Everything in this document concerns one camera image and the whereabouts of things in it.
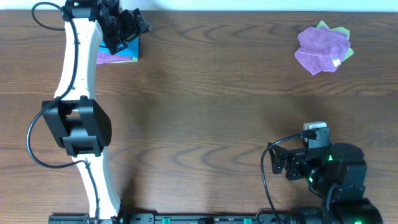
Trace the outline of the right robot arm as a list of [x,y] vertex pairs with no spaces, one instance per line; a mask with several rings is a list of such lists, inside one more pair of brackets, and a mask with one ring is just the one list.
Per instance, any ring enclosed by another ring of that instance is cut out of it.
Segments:
[[282,140],[270,142],[263,154],[270,155],[273,174],[285,172],[289,181],[306,180],[322,205],[299,207],[288,215],[271,207],[277,223],[382,223],[379,210],[364,197],[368,167],[362,149],[333,144],[324,122],[306,123],[302,132],[287,139],[301,139],[303,147],[288,150],[281,147]]

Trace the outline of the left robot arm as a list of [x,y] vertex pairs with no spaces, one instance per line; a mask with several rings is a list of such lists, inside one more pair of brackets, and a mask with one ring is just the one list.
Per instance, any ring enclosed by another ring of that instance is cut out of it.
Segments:
[[43,117],[58,147],[79,170],[89,201],[84,215],[52,215],[49,223],[134,223],[122,209],[108,160],[111,120],[96,100],[96,62],[100,48],[111,55],[126,49],[150,26],[140,9],[119,7],[119,1],[66,1],[63,70],[52,101],[44,101]]

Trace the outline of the blue microfiber cloth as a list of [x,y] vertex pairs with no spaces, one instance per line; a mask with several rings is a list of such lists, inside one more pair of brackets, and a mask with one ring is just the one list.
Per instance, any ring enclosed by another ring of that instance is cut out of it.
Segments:
[[[104,42],[100,44],[99,48],[100,52],[110,54],[110,51],[104,47]],[[139,59],[139,38],[135,38],[132,42],[128,43],[128,47],[118,53],[116,55],[131,57],[132,59]]]

